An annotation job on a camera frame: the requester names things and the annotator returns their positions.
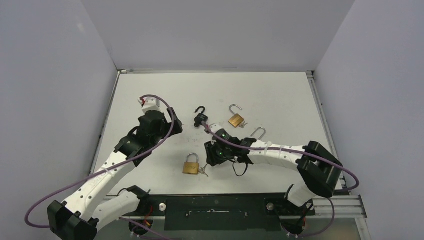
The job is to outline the keys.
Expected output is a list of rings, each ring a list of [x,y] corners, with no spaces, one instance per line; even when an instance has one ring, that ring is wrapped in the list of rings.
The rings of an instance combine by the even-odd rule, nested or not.
[[[240,127],[240,128],[245,128],[245,126],[246,126],[247,124],[248,124],[248,123],[247,123],[246,121],[244,121],[244,122],[240,123],[239,127]]]
[[[208,164],[204,165],[203,167],[199,167],[198,168],[198,174],[205,175],[208,178],[209,175],[206,173],[207,166],[208,166]]]

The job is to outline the black padlock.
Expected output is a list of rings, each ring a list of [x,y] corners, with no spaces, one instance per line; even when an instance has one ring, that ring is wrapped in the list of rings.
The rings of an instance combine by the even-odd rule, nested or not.
[[[197,114],[197,116],[194,118],[194,124],[193,126],[195,128],[199,128],[203,122],[207,122],[209,117],[205,115],[206,108],[204,106],[199,106],[194,113]]]

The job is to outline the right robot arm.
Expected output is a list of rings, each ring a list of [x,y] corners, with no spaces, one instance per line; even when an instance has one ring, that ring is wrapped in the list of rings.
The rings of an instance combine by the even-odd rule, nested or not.
[[[212,167],[230,161],[266,164],[299,173],[301,181],[288,188],[282,201],[284,211],[290,215],[296,214],[314,197],[331,198],[341,174],[342,164],[316,141],[303,146],[286,146],[225,135],[221,139],[212,137],[204,147],[206,162]]]

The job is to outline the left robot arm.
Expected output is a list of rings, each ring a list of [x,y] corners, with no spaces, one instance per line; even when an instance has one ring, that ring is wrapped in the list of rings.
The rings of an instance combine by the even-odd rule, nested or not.
[[[145,158],[161,140],[182,133],[182,122],[173,108],[167,112],[171,122],[157,107],[148,107],[138,118],[139,125],[115,146],[103,166],[76,192],[62,202],[53,201],[47,208],[50,230],[62,240],[93,240],[98,232],[134,212],[144,215],[149,210],[148,194],[137,186],[107,202],[104,198]]]

